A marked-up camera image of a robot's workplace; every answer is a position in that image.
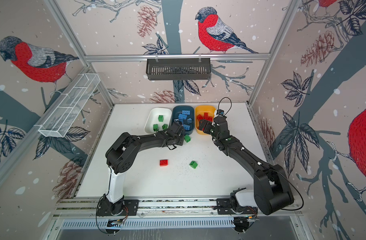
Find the green lego bottom pair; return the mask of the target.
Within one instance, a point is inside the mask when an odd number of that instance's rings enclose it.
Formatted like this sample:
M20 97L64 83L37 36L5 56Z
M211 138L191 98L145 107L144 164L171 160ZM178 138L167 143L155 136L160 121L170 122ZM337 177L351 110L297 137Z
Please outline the green lego bottom pair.
M154 125L153 125L153 131L154 131L154 132L158 132L158 131L159 131L159 126L158 126L158 124L154 124Z

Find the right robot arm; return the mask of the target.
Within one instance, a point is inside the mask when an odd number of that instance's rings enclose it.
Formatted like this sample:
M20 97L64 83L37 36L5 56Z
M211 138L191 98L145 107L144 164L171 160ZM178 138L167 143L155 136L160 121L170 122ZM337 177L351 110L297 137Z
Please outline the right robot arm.
M213 122L200 120L199 129L211 135L218 149L237 161L252 176L254 200L263 214L270 215L294 203L284 169L261 160L232 136L226 116L218 115L213 118Z

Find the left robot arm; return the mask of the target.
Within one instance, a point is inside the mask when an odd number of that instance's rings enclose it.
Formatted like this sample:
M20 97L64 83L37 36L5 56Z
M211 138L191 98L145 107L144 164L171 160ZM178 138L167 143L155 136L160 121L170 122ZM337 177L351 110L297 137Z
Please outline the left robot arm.
M100 201L100 210L119 215L124 210L124 180L125 172L132 167L137 154L151 148L169 150L182 146L185 141L185 129L182 125L173 123L165 130L150 135L130 135L125 132L107 150L105 157L110 171L108 190Z

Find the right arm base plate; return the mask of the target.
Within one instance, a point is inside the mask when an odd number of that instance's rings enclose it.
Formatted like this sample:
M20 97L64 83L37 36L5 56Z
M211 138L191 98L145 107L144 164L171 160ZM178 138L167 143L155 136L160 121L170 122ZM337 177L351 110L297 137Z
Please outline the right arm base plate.
M253 206L241 206L236 198L217 199L213 207L219 215L253 215L258 214L258 208Z

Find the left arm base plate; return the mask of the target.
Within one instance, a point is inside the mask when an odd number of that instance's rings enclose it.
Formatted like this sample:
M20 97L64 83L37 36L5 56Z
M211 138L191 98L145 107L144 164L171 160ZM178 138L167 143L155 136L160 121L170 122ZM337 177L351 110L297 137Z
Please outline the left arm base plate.
M106 196L98 202L96 208L97 217L113 216L136 216L139 200L120 199L116 203L111 203Z

